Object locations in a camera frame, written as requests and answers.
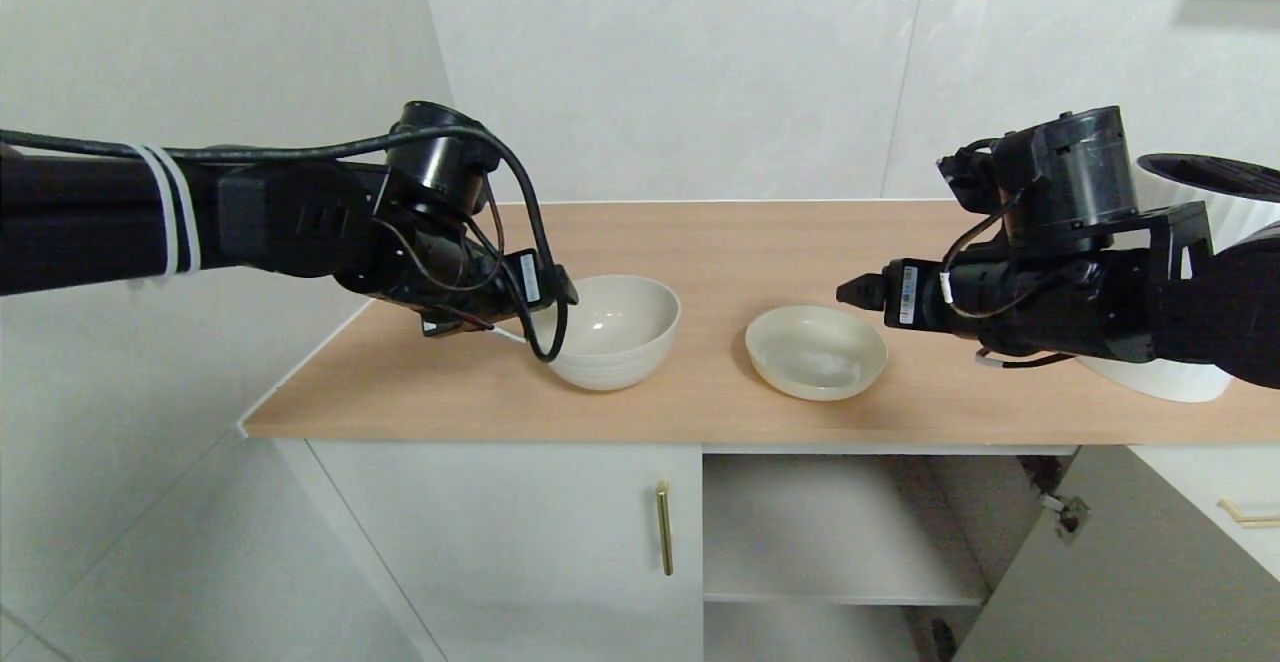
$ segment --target door hinge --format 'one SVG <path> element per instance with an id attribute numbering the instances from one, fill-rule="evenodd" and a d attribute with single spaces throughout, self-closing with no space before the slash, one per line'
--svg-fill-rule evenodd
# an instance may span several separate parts
<path id="1" fill-rule="evenodd" d="M 1084 529 L 1084 524 L 1089 521 L 1089 506 L 1079 497 L 1062 499 L 1061 497 L 1046 493 L 1041 496 L 1041 506 L 1057 515 L 1055 531 L 1057 533 L 1057 539 L 1062 540 L 1062 544 L 1075 542 L 1076 535 Z"/>

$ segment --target cabinet door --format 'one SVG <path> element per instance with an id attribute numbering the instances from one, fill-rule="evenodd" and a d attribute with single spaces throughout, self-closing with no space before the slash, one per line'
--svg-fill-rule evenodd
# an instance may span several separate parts
<path id="1" fill-rule="evenodd" d="M 1129 448 L 1082 449 L 1059 497 L 1088 520 L 1069 545 L 1042 513 L 959 662 L 1280 659 L 1280 584 Z"/>
<path id="2" fill-rule="evenodd" d="M 311 444 L 449 662 L 701 658 L 699 446 Z"/>

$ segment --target open cabinet door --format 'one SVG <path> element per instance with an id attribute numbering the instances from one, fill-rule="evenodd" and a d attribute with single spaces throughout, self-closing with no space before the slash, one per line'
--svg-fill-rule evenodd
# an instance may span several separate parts
<path id="1" fill-rule="evenodd" d="M 1125 447 L 1085 447 L 956 662 L 1276 662 L 1280 583 Z"/>

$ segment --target white cabinet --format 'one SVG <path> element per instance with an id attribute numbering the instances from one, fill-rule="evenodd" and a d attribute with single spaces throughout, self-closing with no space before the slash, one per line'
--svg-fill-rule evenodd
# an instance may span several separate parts
<path id="1" fill-rule="evenodd" d="M 311 446 L 449 662 L 703 658 L 700 446 Z"/>
<path id="2" fill-rule="evenodd" d="M 1280 580 L 1280 444 L 1133 451 Z"/>
<path id="3" fill-rule="evenodd" d="M 1043 512 L 957 662 L 1280 659 L 1280 584 L 1133 452 L 1082 449 L 1057 497 L 1087 521 Z"/>
<path id="4" fill-rule="evenodd" d="M 707 455 L 705 658 L 919 661 L 913 620 L 978 610 L 989 594 L 936 474 L 942 460 Z M 1016 462 L 991 471 L 1020 478 L 1016 502 L 1036 506 Z"/>

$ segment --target bowl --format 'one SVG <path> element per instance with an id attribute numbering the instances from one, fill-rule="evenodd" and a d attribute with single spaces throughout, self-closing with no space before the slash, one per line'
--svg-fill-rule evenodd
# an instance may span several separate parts
<path id="1" fill-rule="evenodd" d="M 863 392 L 888 362 L 888 346 L 873 325 L 817 305 L 760 315 L 746 328 L 746 351 L 764 382 L 818 402 Z"/>
<path id="2" fill-rule="evenodd" d="M 564 382 L 594 391 L 631 387 L 654 373 L 671 352 L 680 298 L 657 280 L 599 275 L 573 280 L 579 303 L 568 309 L 564 346 L 549 366 Z M 549 350 L 556 306 L 532 316 L 538 342 Z"/>

